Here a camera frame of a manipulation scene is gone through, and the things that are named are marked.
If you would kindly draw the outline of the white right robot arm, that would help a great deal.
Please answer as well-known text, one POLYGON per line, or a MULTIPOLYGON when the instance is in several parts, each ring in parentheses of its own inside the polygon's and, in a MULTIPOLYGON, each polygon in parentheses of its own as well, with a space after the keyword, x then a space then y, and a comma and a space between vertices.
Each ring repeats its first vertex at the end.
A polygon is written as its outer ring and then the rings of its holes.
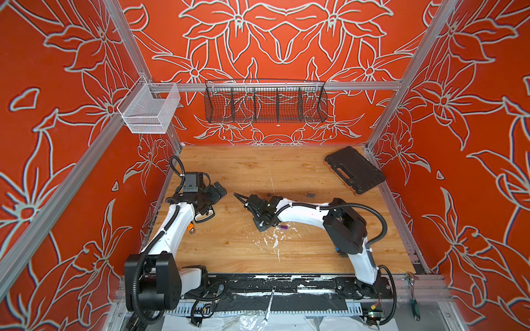
POLYGON ((328 204, 310 204, 279 196, 268 201, 256 194, 247 197, 235 193, 234 196, 252 214, 260 232, 282 223, 302 223, 325 230, 335 248, 348 257, 354 268, 354 278, 348 284, 335 284, 335 292, 342 299, 379 297, 383 286, 381 272, 385 271, 392 293, 391 310, 385 314, 368 309, 362 313, 362 322, 380 328, 392 320, 398 301, 396 283, 388 267, 375 264, 371 249, 372 245, 385 238, 388 231, 388 223, 378 211, 367 205, 347 203, 339 198, 328 204), (357 212, 358 209, 367 211, 380 222, 381 231, 374 238, 369 238, 367 222, 357 212))

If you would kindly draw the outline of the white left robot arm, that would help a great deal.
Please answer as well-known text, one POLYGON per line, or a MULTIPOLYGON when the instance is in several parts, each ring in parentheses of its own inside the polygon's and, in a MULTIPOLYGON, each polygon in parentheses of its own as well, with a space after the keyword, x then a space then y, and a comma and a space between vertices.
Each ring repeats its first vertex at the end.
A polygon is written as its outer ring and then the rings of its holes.
POLYGON ((228 292, 226 280, 210 280, 205 266, 178 268, 175 262, 184 234, 190 226, 214 218, 213 207, 226 189, 204 172, 187 172, 177 156, 170 158, 169 166, 180 183, 166 200, 168 214, 147 246, 125 263, 126 307, 141 327, 156 324, 181 298, 194 301, 190 320, 199 326, 228 292))

